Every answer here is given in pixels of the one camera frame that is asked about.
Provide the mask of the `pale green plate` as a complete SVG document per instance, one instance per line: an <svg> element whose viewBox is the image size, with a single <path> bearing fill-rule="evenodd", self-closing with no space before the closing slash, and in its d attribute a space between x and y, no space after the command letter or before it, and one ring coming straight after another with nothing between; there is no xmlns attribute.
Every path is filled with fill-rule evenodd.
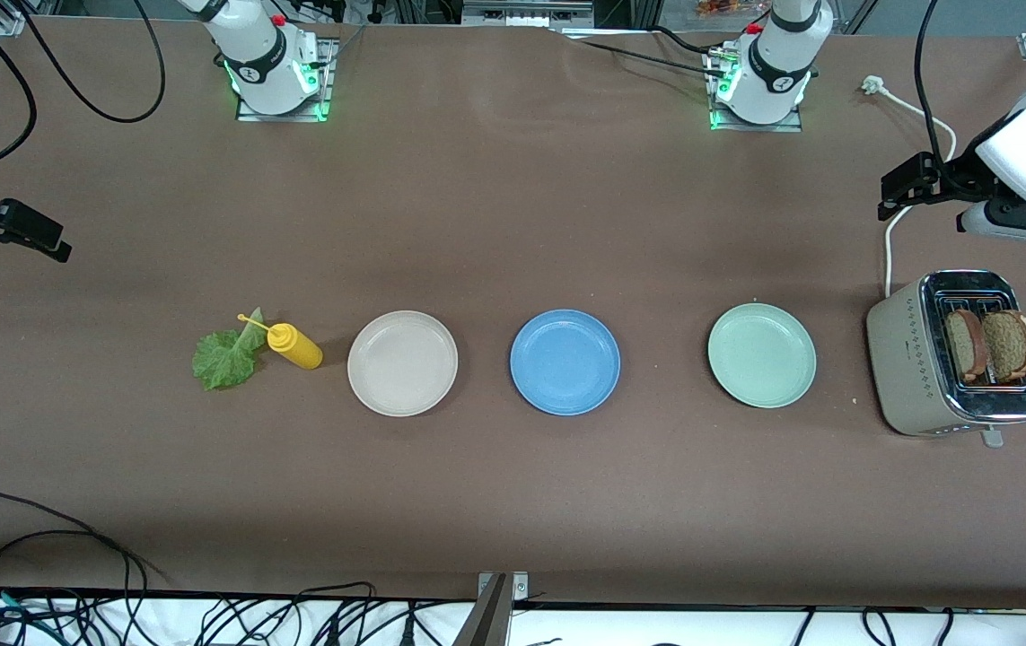
<svg viewBox="0 0 1026 646"><path fill-rule="evenodd" d="M766 302L727 310L711 327L705 349L717 383L750 407L787 407L815 381L818 359L807 328Z"/></svg>

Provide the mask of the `brown bread slice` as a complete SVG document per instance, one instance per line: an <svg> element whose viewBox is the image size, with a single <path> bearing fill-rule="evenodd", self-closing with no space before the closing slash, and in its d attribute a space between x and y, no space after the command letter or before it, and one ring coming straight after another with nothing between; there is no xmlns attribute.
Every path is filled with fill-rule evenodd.
<svg viewBox="0 0 1026 646"><path fill-rule="evenodd" d="M983 332L996 383L1026 377L1026 316L1018 310L988 312Z"/></svg>
<svg viewBox="0 0 1026 646"><path fill-rule="evenodd" d="M957 377L961 383L978 383L987 375L989 361L983 322L975 312L955 310L944 324Z"/></svg>

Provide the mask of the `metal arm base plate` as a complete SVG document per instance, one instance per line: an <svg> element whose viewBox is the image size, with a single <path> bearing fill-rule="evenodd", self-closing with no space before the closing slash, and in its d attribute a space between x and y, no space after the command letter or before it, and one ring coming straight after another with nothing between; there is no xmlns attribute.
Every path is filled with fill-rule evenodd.
<svg viewBox="0 0 1026 646"><path fill-rule="evenodd" d="M322 123L336 90L337 39L301 32L273 65L226 60L242 122Z"/></svg>
<svg viewBox="0 0 1026 646"><path fill-rule="evenodd" d="M789 100L789 110L783 118L774 123L760 124L740 116L729 102L726 102L741 81L741 65L737 60L737 54L731 50L711 48L708 53L701 55L703 68L707 71L719 71L719 76L706 79L706 89L709 97L709 121L713 130L747 131L747 132L776 132L776 134L788 134L788 132L800 132L802 123L800 118L799 102L803 98L802 91L796 94L795 98Z"/></svg>

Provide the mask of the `off-white plate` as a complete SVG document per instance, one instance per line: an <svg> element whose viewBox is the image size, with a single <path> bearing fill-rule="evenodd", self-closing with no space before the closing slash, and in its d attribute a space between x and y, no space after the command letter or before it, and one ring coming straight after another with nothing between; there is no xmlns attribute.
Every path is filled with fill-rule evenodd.
<svg viewBox="0 0 1026 646"><path fill-rule="evenodd" d="M357 400L390 417L421 415L452 391L459 349L434 316L413 310L386 312L366 324L347 357Z"/></svg>

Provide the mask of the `blue plate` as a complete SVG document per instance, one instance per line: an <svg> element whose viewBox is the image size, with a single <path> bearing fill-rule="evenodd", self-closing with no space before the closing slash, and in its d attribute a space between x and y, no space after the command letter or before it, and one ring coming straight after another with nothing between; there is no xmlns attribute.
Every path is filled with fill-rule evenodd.
<svg viewBox="0 0 1026 646"><path fill-rule="evenodd" d="M547 310L513 337L510 378L542 413L578 416L610 400L622 353L610 328L580 310Z"/></svg>

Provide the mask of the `yellow squeeze bottle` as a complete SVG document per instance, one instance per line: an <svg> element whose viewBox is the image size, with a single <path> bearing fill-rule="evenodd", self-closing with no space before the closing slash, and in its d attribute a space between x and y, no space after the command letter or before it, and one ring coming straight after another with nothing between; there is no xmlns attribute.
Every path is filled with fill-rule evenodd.
<svg viewBox="0 0 1026 646"><path fill-rule="evenodd" d="M323 363L322 349L305 336L298 327L288 323L266 326L261 320L247 318L243 314L238 314L237 319L246 324L241 336L245 338L247 348L256 351L267 346L304 371L314 371Z"/></svg>

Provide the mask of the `small metal table bracket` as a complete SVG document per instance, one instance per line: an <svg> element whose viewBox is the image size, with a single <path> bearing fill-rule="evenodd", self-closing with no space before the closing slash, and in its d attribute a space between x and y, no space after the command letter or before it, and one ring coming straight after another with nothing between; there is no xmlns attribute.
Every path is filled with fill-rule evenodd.
<svg viewBox="0 0 1026 646"><path fill-rule="evenodd" d="M484 593L485 589L488 588L491 580L497 575L497 572L481 572L478 576L477 593L480 598L481 594ZM507 573L507 583L508 588L512 590L513 601L523 601L529 597L530 586L529 586L529 574L527 572L508 572Z"/></svg>

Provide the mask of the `green lettuce leaf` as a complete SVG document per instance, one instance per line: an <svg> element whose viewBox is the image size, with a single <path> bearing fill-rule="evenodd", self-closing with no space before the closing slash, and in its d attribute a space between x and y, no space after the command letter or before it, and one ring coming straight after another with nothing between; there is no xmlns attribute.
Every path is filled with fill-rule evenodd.
<svg viewBox="0 0 1026 646"><path fill-rule="evenodd" d="M256 371L256 359L267 346L261 307L249 315L242 328L229 328L201 336L191 360L192 375L205 391L218 391L245 383Z"/></svg>

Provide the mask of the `grey equipment box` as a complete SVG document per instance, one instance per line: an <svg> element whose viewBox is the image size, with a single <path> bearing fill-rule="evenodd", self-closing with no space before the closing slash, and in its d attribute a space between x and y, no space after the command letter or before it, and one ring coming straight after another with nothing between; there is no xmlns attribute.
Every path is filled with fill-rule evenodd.
<svg viewBox="0 0 1026 646"><path fill-rule="evenodd" d="M593 0L460 0L463 26L594 28Z"/></svg>

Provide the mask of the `beige chrome-topped toaster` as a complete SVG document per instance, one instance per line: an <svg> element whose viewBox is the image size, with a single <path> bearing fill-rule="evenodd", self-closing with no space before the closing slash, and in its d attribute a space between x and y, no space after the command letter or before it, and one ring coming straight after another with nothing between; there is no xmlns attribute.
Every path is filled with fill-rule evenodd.
<svg viewBox="0 0 1026 646"><path fill-rule="evenodd" d="M866 332L882 416L903 436L977 432L986 446L1001 447L1002 426L1026 423L1026 377L996 383L988 361L984 378L961 383L944 324L955 310L983 320L988 312L1019 310L1019 302L1000 275L941 270L870 309Z"/></svg>

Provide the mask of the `dark metal bar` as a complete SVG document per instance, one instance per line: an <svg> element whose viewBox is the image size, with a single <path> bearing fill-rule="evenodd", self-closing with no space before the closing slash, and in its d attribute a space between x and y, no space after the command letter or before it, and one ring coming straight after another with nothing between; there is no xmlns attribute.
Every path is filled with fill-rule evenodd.
<svg viewBox="0 0 1026 646"><path fill-rule="evenodd" d="M485 572L480 592L452 646L507 646L518 584L515 572Z"/></svg>

